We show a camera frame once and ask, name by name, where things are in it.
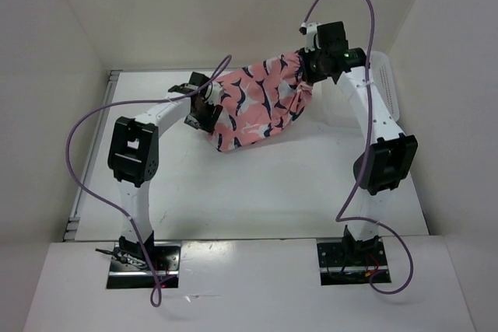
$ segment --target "white floor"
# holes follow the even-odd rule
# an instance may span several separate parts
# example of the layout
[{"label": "white floor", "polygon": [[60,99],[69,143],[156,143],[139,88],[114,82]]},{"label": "white floor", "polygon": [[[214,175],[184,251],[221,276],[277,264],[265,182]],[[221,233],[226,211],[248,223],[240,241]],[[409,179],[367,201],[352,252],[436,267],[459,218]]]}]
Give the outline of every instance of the white floor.
[{"label": "white floor", "polygon": [[[111,101],[161,98],[190,72],[121,73]],[[312,106],[317,106],[314,98]],[[86,184],[119,202],[107,168],[114,122],[150,105],[112,108],[102,142],[96,146]],[[160,169],[151,183],[150,218],[156,239],[261,239],[337,237],[344,225],[334,217],[354,179],[352,164],[363,151],[359,129],[332,128],[308,108],[282,135],[226,154],[206,134],[175,124],[160,140]],[[361,196],[347,215],[358,211]],[[85,194],[76,240],[113,240],[121,216]],[[419,200],[409,176],[388,203],[385,223],[403,236],[427,235]]]},{"label": "white floor", "polygon": [[[472,322],[444,240],[406,238],[415,261],[401,294],[369,285],[320,286],[313,239],[184,242],[180,285],[163,291],[106,290],[112,243],[51,245],[25,332],[471,332]],[[404,250],[384,238],[393,288],[408,272]]]}]

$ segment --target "white wall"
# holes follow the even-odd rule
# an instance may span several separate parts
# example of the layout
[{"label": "white wall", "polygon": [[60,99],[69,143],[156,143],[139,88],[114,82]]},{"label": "white wall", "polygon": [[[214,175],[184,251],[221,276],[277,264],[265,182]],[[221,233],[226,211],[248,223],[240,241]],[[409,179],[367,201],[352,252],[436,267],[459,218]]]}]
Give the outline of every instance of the white wall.
[{"label": "white wall", "polygon": [[[233,66],[303,46],[298,28],[313,0],[69,0],[107,68],[200,68],[233,54]],[[386,51],[412,0],[373,0],[376,49]],[[345,21],[365,46],[363,0],[325,0],[315,20]]]},{"label": "white wall", "polygon": [[477,331],[496,331],[498,0],[416,0],[390,56],[413,179]]},{"label": "white wall", "polygon": [[[65,136],[101,102],[103,66],[66,0],[0,0],[0,330],[22,330],[75,186]],[[81,168],[93,126],[76,139]]]}]

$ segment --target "cloth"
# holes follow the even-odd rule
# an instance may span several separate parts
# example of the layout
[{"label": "cloth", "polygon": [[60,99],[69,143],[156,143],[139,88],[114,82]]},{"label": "cloth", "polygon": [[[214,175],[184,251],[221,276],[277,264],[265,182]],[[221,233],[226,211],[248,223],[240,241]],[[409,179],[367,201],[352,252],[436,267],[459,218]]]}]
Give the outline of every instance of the cloth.
[{"label": "cloth", "polygon": [[282,54],[238,69],[216,81],[224,88],[223,111],[211,142],[221,152],[254,144],[291,125],[311,101],[298,53]]}]

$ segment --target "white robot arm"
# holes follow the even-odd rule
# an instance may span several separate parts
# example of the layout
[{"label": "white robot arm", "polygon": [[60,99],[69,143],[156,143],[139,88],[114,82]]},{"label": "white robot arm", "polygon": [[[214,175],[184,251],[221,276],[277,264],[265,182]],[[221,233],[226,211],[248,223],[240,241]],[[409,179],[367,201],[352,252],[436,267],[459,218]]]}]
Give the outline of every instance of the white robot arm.
[{"label": "white robot arm", "polygon": [[[369,110],[366,85],[370,84],[373,123],[366,172],[359,185],[359,193],[363,195],[359,216],[379,222],[384,217],[392,190],[408,175],[417,141],[413,135],[405,135],[392,119],[376,82],[372,79],[365,82],[366,55],[361,48],[349,49],[341,22],[303,24],[300,32],[307,38],[306,47],[300,50],[304,63],[303,79],[313,84],[331,77],[351,104],[365,139]],[[353,165],[357,180],[362,161],[363,155]],[[367,253],[377,244],[378,225],[360,220],[350,222],[345,228],[344,238],[349,241],[353,255],[354,252],[359,255]]]},{"label": "white robot arm", "polygon": [[[194,72],[189,83],[174,86],[165,99],[173,100],[192,93],[208,80]],[[194,128],[211,131],[222,109],[216,105],[222,94],[221,85],[213,82],[196,95],[157,104],[134,118],[120,117],[114,124],[107,164],[118,181],[121,207],[133,218],[151,257],[154,231],[149,219],[149,185],[159,167],[159,139],[180,119],[185,119],[185,123]],[[123,257],[144,259],[127,217],[123,220],[119,249]]]}]

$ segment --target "red wire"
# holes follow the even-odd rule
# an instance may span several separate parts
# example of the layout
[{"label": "red wire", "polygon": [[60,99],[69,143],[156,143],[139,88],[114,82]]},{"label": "red wire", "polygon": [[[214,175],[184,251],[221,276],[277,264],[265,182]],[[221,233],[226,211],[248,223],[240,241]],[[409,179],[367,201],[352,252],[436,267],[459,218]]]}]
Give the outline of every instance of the red wire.
[{"label": "red wire", "polygon": [[379,271],[379,267],[381,266],[381,264],[379,264],[379,261],[377,260],[377,258],[375,258],[373,254],[370,254],[370,258],[372,258],[373,262],[375,262],[375,270],[373,270],[373,272],[370,274],[370,276],[372,276],[377,271]]}]

